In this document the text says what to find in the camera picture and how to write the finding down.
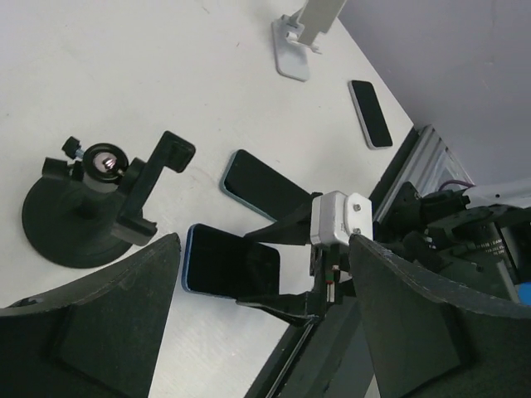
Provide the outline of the black clamp phone stand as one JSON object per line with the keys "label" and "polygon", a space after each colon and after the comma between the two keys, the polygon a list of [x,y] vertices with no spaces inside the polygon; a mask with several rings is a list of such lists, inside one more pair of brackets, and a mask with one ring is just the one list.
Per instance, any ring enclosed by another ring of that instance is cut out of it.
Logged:
{"label": "black clamp phone stand", "polygon": [[83,149],[77,138],[62,146],[67,158],[46,158],[41,177],[22,206],[31,247],[50,262],[73,269],[107,265],[131,246],[147,245],[156,222],[143,207],[164,168],[183,172],[195,146],[166,131],[149,159],[128,159],[111,143]]}

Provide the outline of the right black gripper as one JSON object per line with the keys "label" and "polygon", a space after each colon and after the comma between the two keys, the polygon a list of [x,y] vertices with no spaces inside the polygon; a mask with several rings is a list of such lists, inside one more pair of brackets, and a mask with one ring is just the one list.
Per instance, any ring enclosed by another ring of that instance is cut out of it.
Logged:
{"label": "right black gripper", "polygon": [[[322,192],[313,192],[309,200],[288,216],[248,232],[244,237],[260,243],[308,245],[313,201],[322,195]],[[329,308],[342,304],[345,297],[357,296],[349,272],[348,248],[345,245],[312,245],[309,274],[314,277],[314,286],[310,291],[238,298],[236,303],[260,309],[291,326],[306,327],[319,323]]]}

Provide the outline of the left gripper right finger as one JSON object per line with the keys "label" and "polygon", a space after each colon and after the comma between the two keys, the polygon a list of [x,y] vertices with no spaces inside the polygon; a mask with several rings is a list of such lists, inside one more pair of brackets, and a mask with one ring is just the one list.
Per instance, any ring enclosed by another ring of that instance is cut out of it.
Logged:
{"label": "left gripper right finger", "polygon": [[350,273],[382,397],[528,397],[530,308],[412,264],[362,236]]}

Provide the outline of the blue-edged black phone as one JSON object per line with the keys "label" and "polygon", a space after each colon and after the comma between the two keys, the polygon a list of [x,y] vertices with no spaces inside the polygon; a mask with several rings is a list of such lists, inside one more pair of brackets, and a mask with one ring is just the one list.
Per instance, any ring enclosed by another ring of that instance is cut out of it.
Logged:
{"label": "blue-edged black phone", "polygon": [[240,299],[280,292],[280,253],[211,226],[190,226],[182,287],[193,294]]}

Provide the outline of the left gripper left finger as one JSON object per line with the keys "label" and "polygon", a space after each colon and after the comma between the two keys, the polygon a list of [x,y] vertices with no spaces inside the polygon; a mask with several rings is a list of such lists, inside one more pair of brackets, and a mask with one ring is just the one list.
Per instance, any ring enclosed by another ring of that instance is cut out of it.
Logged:
{"label": "left gripper left finger", "polygon": [[149,395],[178,277],[172,233],[1,310],[3,397]]}

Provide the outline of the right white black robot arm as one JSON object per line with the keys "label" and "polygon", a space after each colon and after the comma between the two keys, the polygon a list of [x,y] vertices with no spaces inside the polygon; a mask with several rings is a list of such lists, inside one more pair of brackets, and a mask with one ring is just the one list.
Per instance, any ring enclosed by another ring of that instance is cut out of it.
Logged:
{"label": "right white black robot arm", "polygon": [[405,183],[379,224],[373,222],[371,201],[360,194],[315,193],[284,219],[248,234],[260,243],[309,245],[312,289],[239,295],[237,303],[297,327],[319,323],[330,307],[355,294],[340,278],[350,270],[353,235],[448,279],[510,298],[512,285],[530,279],[530,182],[441,189],[426,196]]}

